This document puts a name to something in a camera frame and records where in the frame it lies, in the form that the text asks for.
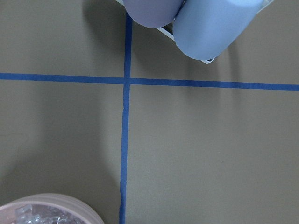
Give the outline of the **purple cup on rack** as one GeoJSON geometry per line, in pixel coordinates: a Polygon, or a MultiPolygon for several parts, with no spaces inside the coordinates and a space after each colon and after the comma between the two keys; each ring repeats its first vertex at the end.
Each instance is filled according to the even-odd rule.
{"type": "Polygon", "coordinates": [[[138,24],[159,28],[175,19],[183,3],[183,0],[125,0],[124,7],[138,24]]]}

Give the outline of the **blue cup on rack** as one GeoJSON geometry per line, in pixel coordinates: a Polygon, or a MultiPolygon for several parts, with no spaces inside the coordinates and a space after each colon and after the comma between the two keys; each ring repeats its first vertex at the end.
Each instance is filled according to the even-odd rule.
{"type": "Polygon", "coordinates": [[[173,23],[176,46],[188,57],[219,56],[251,23],[261,0],[187,0],[173,23]]]}

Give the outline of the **clear plastic ice pieces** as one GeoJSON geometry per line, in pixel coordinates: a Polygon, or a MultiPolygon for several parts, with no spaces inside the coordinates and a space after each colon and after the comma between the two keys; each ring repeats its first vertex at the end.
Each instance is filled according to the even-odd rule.
{"type": "Polygon", "coordinates": [[[56,207],[27,204],[15,210],[16,224],[85,224],[77,216],[56,207]]]}

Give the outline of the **pink bowl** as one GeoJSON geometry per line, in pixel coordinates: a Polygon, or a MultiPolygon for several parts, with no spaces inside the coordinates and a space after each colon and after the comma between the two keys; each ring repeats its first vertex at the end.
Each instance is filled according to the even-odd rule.
{"type": "Polygon", "coordinates": [[[86,224],[102,224],[101,217],[86,203],[72,196],[44,193],[26,196],[0,207],[0,222],[8,224],[15,220],[14,211],[28,204],[51,206],[71,213],[86,224]]]}

